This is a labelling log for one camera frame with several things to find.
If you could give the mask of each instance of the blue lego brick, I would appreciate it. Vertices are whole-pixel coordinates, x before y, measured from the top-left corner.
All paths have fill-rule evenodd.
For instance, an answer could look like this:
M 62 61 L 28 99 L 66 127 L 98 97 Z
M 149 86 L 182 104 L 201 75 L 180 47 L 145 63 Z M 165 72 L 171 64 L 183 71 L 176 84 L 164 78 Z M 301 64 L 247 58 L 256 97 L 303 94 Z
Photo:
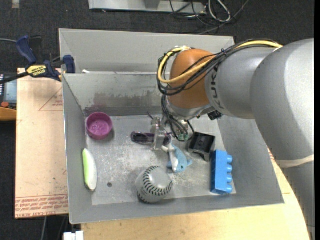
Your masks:
M 211 192 L 215 194 L 230 194 L 233 190 L 232 163 L 233 157 L 226 151 L 216 150 L 211 155 Z

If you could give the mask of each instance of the gray bin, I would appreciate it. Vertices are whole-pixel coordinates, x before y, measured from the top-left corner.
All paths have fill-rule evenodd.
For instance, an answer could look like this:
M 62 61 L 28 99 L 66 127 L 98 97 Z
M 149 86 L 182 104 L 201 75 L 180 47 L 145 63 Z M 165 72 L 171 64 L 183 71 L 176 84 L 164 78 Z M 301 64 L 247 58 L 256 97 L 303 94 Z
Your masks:
M 139 201 L 134 182 L 149 166 L 166 168 L 168 155 L 133 143 L 133 131 L 149 132 L 152 115 L 161 114 L 157 88 L 158 58 L 174 46 L 187 45 L 213 53 L 233 44 L 231 37 L 194 36 L 93 30 L 60 30 L 61 55 L 75 58 L 76 74 L 63 76 L 65 146 L 69 216 L 72 224 L 197 213 L 283 203 L 267 146 L 254 120 L 224 116 L 211 121 L 193 119 L 197 132 L 216 136 L 216 148 L 233 156 L 235 191 L 210 192 L 210 164 L 177 143 L 193 164 L 170 173 L 173 189 L 159 203 Z M 81 74 L 83 69 L 91 73 Z M 92 112 L 111 116 L 113 130 L 105 140 L 86 134 Z M 82 150 L 88 148 L 97 164 L 94 192 L 84 185 Z

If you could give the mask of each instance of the gray mesh ball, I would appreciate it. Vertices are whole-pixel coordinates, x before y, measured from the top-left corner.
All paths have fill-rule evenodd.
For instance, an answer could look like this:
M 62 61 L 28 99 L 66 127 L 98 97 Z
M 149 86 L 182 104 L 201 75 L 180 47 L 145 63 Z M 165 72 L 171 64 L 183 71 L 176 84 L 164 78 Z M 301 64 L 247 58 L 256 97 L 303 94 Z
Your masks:
M 169 175 L 159 166 L 149 167 L 135 180 L 138 197 L 148 204 L 164 199 L 170 193 L 173 185 Z

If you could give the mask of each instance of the yellow cable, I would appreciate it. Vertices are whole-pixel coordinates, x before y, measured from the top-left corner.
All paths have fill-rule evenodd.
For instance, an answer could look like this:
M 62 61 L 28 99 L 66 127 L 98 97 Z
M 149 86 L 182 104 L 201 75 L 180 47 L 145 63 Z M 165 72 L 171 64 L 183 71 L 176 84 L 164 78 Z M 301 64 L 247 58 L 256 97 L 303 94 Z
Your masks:
M 250 42 L 246 42 L 244 44 L 239 45 L 237 48 L 251 46 L 251 45 L 265 45 L 265 46 L 271 46 L 274 48 L 283 47 L 283 45 L 275 43 L 275 42 L 271 42 L 271 41 L 250 41 Z
M 271 42 L 271 41 L 264 41 L 264 40 L 261 40 L 261 41 L 249 41 L 249 42 L 246 42 L 244 44 L 241 44 L 239 45 L 237 48 L 241 48 L 241 47 L 246 47 L 246 46 L 251 46 L 251 45 L 265 45 L 265 46 L 270 46 L 270 47 L 274 47 L 274 48 L 281 48 L 283 47 L 283 45 L 281 44 L 278 44 L 278 43 L 275 43 L 275 42 Z M 183 46 L 183 47 L 179 47 L 179 48 L 175 48 L 171 51 L 169 51 L 166 56 L 163 58 L 162 62 L 160 63 L 159 65 L 159 68 L 158 68 L 158 79 L 160 82 L 164 83 L 164 84 L 172 84 L 172 83 L 175 83 L 183 78 L 185 78 L 187 75 L 190 75 L 190 74 L 193 74 L 193 73 L 197 73 L 200 69 L 202 69 L 206 64 L 208 64 L 209 62 L 211 62 L 214 58 L 204 62 L 204 63 L 201 63 L 200 65 L 198 66 L 195 66 L 193 69 L 191 69 L 190 71 L 182 74 L 182 75 L 179 75 L 173 79 L 170 79 L 170 80 L 165 80 L 162 78 L 162 71 L 163 71 L 163 67 L 165 65 L 165 63 L 167 62 L 167 60 L 171 57 L 172 54 L 176 53 L 176 52 L 180 52 L 180 51 L 183 51 L 185 49 L 190 49 L 189 47 L 186 47 L 186 46 Z

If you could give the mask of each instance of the purple cup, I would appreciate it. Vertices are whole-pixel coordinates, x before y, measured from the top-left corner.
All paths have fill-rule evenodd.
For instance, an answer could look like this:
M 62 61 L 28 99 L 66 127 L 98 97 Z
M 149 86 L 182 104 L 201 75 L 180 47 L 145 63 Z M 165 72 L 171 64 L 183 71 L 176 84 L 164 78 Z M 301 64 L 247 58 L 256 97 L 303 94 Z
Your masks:
M 106 113 L 92 113 L 86 120 L 86 132 L 97 141 L 105 139 L 111 132 L 112 127 L 111 118 Z

